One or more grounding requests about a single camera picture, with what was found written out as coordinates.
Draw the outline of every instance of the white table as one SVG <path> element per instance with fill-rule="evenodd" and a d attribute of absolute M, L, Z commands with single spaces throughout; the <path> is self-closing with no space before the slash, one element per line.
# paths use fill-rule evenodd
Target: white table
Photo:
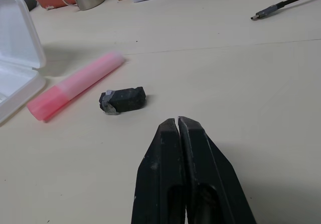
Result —
<path fill-rule="evenodd" d="M 1 223 L 130 223 L 137 168 L 158 125 L 199 121 L 235 168 L 258 223 L 320 223 L 321 0 L 130 0 L 32 17 L 48 86 L 105 52 L 127 63 L 49 123 L 26 108 L 0 128 Z M 148 105 L 107 116 L 107 89 Z"/>

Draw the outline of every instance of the white plastic container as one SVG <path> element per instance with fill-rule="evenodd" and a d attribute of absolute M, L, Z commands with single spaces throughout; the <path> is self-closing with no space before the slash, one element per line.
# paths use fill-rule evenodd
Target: white plastic container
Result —
<path fill-rule="evenodd" d="M 45 86 L 46 56 L 24 0 L 0 0 L 0 123 Z"/>

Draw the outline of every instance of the pink marker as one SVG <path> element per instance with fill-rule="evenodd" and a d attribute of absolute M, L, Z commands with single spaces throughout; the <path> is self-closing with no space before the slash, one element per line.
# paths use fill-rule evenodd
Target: pink marker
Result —
<path fill-rule="evenodd" d="M 125 59 L 119 53 L 109 53 L 31 100 L 27 108 L 36 119 L 48 120 L 58 109 L 119 67 L 124 61 Z"/>

